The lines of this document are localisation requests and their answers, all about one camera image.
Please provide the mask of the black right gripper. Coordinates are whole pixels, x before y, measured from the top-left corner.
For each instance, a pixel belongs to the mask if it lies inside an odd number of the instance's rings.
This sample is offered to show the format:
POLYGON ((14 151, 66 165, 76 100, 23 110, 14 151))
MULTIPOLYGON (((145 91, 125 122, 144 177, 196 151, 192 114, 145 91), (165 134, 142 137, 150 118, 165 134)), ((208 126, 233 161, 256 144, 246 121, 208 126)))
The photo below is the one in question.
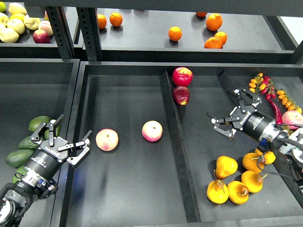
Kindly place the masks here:
POLYGON ((216 118, 206 113, 211 118, 213 129, 231 140, 236 130, 242 131, 258 142, 263 139, 272 140, 269 136, 272 137, 274 134, 275 119, 255 109, 261 103, 261 97, 246 89, 235 89, 233 94, 236 107, 229 117, 216 118))

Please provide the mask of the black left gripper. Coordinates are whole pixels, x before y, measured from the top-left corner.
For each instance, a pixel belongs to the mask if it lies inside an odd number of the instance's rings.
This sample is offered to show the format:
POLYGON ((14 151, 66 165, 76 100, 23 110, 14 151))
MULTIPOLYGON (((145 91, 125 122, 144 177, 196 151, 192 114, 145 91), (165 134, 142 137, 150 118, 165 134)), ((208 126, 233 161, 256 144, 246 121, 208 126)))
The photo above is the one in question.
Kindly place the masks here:
POLYGON ((41 115, 30 121, 30 131, 32 132, 30 140, 34 144, 38 144, 42 139, 45 140, 25 162, 24 167, 48 181, 53 179, 65 161, 73 168, 77 168, 90 154, 89 137, 92 130, 89 130, 83 139, 76 143, 68 143, 68 141, 58 137, 63 117, 62 114, 57 119, 51 119, 49 116, 41 115))

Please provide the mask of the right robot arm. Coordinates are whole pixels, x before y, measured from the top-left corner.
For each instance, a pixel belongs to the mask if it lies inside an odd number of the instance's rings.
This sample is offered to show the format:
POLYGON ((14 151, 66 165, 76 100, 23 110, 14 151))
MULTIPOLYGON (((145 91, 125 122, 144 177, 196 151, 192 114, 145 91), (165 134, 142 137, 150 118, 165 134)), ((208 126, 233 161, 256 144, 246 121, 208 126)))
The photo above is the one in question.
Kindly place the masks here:
POLYGON ((292 139, 274 118, 266 116, 256 109, 261 98, 245 89, 225 89, 229 98, 235 104, 228 117, 212 118, 214 130, 233 139, 237 131, 241 131, 258 142, 258 148, 264 154, 271 151, 280 156, 290 166, 291 176, 281 174, 293 180, 298 191, 303 193, 303 145, 298 139, 292 139))

